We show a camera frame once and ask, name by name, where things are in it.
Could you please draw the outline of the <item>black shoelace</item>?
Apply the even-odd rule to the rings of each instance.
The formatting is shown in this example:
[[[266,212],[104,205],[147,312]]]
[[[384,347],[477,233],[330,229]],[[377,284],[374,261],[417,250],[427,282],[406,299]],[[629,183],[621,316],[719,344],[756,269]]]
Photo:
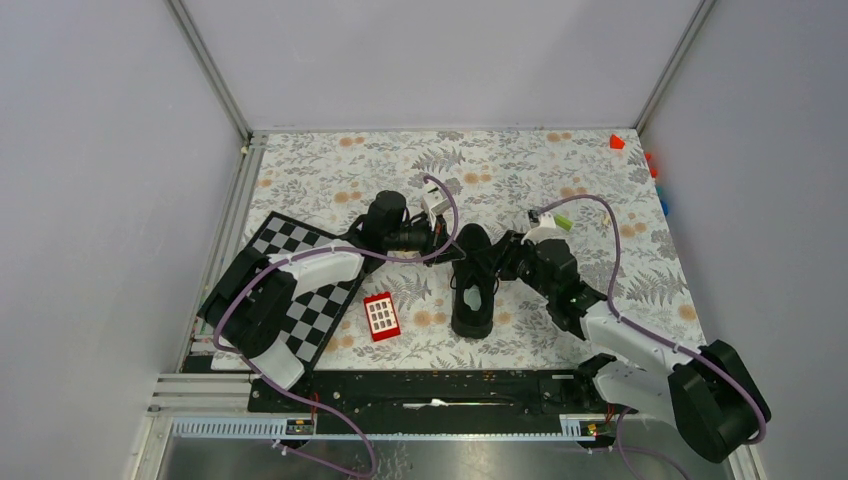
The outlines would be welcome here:
[[[453,290],[475,289],[481,295],[496,295],[500,280],[496,272],[486,265],[475,261],[457,261],[452,263],[450,288]]]

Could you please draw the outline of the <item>black sneaker shoe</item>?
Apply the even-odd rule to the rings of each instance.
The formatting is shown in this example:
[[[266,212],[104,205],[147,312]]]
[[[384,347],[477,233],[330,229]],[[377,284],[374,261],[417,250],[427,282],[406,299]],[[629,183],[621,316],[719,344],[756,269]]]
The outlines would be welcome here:
[[[452,263],[454,298],[451,328],[463,338],[483,339],[493,329],[496,276],[491,241],[478,224],[467,224],[457,237],[465,258]]]

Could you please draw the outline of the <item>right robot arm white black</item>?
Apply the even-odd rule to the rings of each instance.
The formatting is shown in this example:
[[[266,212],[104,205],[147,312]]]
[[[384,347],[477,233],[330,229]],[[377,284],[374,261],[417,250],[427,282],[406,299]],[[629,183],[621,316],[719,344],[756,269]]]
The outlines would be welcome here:
[[[562,239],[534,241],[509,231],[488,256],[499,279],[520,280],[541,295],[560,330],[605,348],[578,368],[583,378],[573,396],[583,410],[597,412],[608,403],[632,407],[675,427],[713,463],[762,435],[771,410],[728,343],[674,342],[626,319],[610,294],[581,279]]]

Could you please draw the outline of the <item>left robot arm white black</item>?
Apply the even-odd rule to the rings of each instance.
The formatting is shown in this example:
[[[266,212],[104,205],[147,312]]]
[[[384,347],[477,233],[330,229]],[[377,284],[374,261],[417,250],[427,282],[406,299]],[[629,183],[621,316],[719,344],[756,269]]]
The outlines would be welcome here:
[[[309,401],[310,385],[302,378],[329,330],[320,321],[334,319],[318,300],[314,311],[300,311],[299,297],[322,288],[357,282],[396,252],[411,253],[411,262],[439,262],[457,230],[445,224],[445,212],[457,204],[444,187],[430,187],[421,211],[406,214],[405,197],[381,191],[343,234],[308,250],[286,249],[266,255],[244,248],[200,306],[197,316],[213,327],[216,347],[236,353],[272,386],[272,398],[288,411]]]

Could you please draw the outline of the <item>green rectangular block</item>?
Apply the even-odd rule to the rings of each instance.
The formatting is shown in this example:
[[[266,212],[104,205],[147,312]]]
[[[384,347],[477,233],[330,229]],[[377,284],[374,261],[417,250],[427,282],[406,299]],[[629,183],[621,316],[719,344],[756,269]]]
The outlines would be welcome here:
[[[568,219],[567,217],[560,214],[555,214],[553,216],[553,219],[558,228],[563,229],[567,232],[572,230],[574,222]]]

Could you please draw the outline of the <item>floral patterned table mat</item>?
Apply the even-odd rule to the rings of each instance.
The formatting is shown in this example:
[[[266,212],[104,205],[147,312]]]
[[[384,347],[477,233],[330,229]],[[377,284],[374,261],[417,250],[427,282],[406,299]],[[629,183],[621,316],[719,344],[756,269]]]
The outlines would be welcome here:
[[[417,211],[423,177],[443,181],[462,224],[492,241],[525,231],[531,208],[553,205],[574,222],[564,233],[581,277],[628,318],[669,338],[704,335],[636,132],[609,147],[608,130],[278,133],[261,148],[246,225],[249,240],[272,212],[330,233],[345,231],[382,190]],[[609,215],[612,224],[602,220]],[[560,331],[541,298],[521,282],[497,292],[494,327],[482,340],[450,327],[449,265],[388,264],[362,284],[329,339],[322,370],[570,368],[596,352]],[[363,299],[390,292],[401,334],[374,342]]]

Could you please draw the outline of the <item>red toy calculator block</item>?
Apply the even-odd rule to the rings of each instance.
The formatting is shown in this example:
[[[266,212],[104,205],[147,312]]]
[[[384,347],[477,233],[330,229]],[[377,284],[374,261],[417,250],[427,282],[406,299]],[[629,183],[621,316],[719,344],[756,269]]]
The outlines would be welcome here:
[[[400,324],[390,292],[363,299],[369,332],[374,342],[387,340],[401,334]]]

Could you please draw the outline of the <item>black white chessboard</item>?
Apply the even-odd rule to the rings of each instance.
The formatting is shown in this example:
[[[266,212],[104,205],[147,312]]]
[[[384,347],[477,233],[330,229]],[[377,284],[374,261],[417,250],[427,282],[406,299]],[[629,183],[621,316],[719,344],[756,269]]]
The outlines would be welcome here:
[[[254,360],[281,353],[315,367],[362,282],[364,258],[337,236],[272,212],[207,295],[198,317],[218,326],[231,305],[219,342]]]

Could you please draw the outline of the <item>red triangular block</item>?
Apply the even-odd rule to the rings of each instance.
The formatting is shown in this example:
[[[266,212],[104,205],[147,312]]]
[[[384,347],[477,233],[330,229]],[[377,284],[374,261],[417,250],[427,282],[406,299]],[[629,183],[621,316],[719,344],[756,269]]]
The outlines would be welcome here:
[[[609,137],[609,147],[614,150],[622,150],[626,146],[626,142],[618,135],[611,134]]]

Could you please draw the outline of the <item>orange red toy piece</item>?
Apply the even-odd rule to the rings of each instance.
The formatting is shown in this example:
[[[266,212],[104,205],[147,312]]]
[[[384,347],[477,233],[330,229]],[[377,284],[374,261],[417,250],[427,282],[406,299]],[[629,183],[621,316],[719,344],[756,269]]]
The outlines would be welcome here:
[[[648,165],[648,168],[649,168],[649,173],[650,173],[651,177],[656,179],[658,177],[658,170],[657,170],[657,164],[656,164],[656,161],[654,160],[653,155],[651,153],[646,153],[645,154],[645,160],[647,162],[647,165]]]

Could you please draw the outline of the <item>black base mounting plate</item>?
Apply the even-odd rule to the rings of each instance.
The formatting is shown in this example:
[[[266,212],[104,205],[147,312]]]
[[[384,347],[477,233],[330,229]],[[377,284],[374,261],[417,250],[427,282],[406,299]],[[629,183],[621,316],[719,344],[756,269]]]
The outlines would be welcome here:
[[[367,435],[559,434],[563,416],[602,423],[621,411],[566,370],[318,370],[291,389]]]

